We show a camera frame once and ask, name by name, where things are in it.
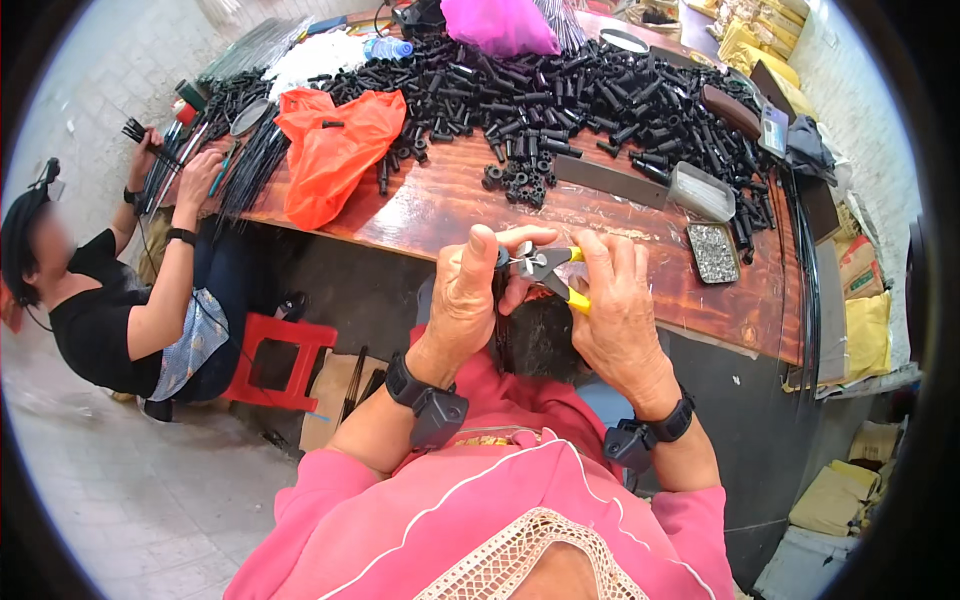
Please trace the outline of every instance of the blue jeans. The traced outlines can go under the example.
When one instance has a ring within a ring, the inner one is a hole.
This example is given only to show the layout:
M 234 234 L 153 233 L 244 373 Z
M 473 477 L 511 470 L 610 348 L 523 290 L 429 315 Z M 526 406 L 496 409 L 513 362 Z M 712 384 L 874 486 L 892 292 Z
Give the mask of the blue jeans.
M 224 226 L 217 234 L 215 216 L 201 222 L 193 253 L 193 287 L 206 288 L 220 302 L 227 317 L 230 339 L 210 354 L 173 395 L 174 400 L 199 402 L 225 392 L 240 360 L 247 313 L 274 314 L 278 305 L 278 299 L 274 298 L 277 285 L 271 281 L 271 272 L 260 254 L 252 252 L 249 240 L 233 228 Z
M 430 320 L 430 302 L 433 299 L 434 277 L 430 276 L 417 291 L 417 324 Z M 657 329 L 657 338 L 663 353 L 670 355 L 670 338 L 663 329 Z M 632 419 L 634 407 L 630 401 L 615 390 L 609 383 L 594 373 L 584 385 L 577 388 L 577 394 L 587 403 L 604 425 L 616 427 L 621 419 Z

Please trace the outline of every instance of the pliers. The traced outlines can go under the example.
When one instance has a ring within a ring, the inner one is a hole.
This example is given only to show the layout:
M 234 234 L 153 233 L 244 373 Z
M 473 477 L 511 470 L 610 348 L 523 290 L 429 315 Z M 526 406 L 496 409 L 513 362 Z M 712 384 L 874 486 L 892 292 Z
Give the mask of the pliers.
M 217 186 L 220 185 L 220 180 L 224 178 L 224 173 L 227 172 L 227 167 L 230 164 L 230 159 L 233 158 L 233 153 L 239 147 L 240 147 L 240 140 L 234 139 L 233 144 L 230 145 L 230 149 L 227 151 L 227 156 L 224 158 L 224 161 L 220 163 L 224 167 L 224 170 L 217 174 L 217 179 L 213 180 L 213 185 L 210 186 L 210 191 L 206 195 L 208 198 L 211 198 L 214 192 L 217 191 Z
M 585 315 L 590 314 L 590 300 L 565 284 L 554 270 L 565 262 L 584 262 L 584 253 L 577 246 L 568 248 L 537 248 L 533 242 L 523 242 L 510 260 L 518 276 L 543 284 Z

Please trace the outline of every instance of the apron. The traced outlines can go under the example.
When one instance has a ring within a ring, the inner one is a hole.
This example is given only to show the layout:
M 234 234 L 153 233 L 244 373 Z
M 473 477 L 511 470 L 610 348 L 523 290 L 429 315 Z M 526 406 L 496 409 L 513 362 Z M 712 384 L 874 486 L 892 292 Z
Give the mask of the apron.
M 163 349 L 160 377 L 148 399 L 165 400 L 186 385 L 206 359 L 229 339 L 226 325 L 227 316 L 220 302 L 206 288 L 196 290 L 186 309 L 183 335 Z

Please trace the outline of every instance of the wooden table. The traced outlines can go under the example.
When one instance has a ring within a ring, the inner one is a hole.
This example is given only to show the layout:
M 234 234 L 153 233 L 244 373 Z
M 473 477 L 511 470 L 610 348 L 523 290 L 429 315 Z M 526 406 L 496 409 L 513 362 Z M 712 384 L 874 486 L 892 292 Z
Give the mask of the wooden table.
M 687 57 L 690 53 L 677 42 L 622 21 L 586 12 L 579 12 L 578 18 L 589 36 L 597 37 L 601 29 L 614 27 L 672 52 Z M 630 167 L 627 148 L 613 160 L 596 147 L 598 138 L 584 131 L 571 144 L 582 149 L 586 159 L 636 172 Z M 726 345 L 800 363 L 801 289 L 781 191 L 771 194 L 780 229 L 754 235 L 754 264 L 742 266 L 736 283 L 705 285 L 694 272 L 684 231 L 690 219 L 676 208 L 659 211 L 565 181 L 548 190 L 542 210 L 510 205 L 503 192 L 488 192 L 480 185 L 484 166 L 495 162 L 480 132 L 427 151 L 429 160 L 423 164 L 413 159 L 401 162 L 400 172 L 390 176 L 386 198 L 378 195 L 374 168 L 370 168 L 341 213 L 311 232 L 430 260 L 436 260 L 441 247 L 466 241 L 475 223 L 494 230 L 527 224 L 556 228 L 564 244 L 570 243 L 570 233 L 578 228 L 624 235 L 650 251 L 648 279 L 658 321 Z M 296 228 L 283 213 L 289 183 L 284 161 L 245 217 Z M 780 252 L 781 233 L 785 256 Z

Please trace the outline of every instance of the black t-shirt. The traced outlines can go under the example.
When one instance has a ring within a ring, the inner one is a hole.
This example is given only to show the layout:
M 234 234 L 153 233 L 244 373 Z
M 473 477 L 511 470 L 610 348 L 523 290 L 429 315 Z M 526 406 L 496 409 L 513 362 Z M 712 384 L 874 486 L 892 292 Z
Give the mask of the black t-shirt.
M 115 254 L 112 229 L 77 248 L 67 270 L 93 277 L 103 287 L 61 302 L 50 311 L 50 327 L 63 360 L 77 375 L 114 392 L 149 397 L 160 377 L 163 351 L 132 361 L 127 320 L 132 306 L 147 303 L 152 288 Z

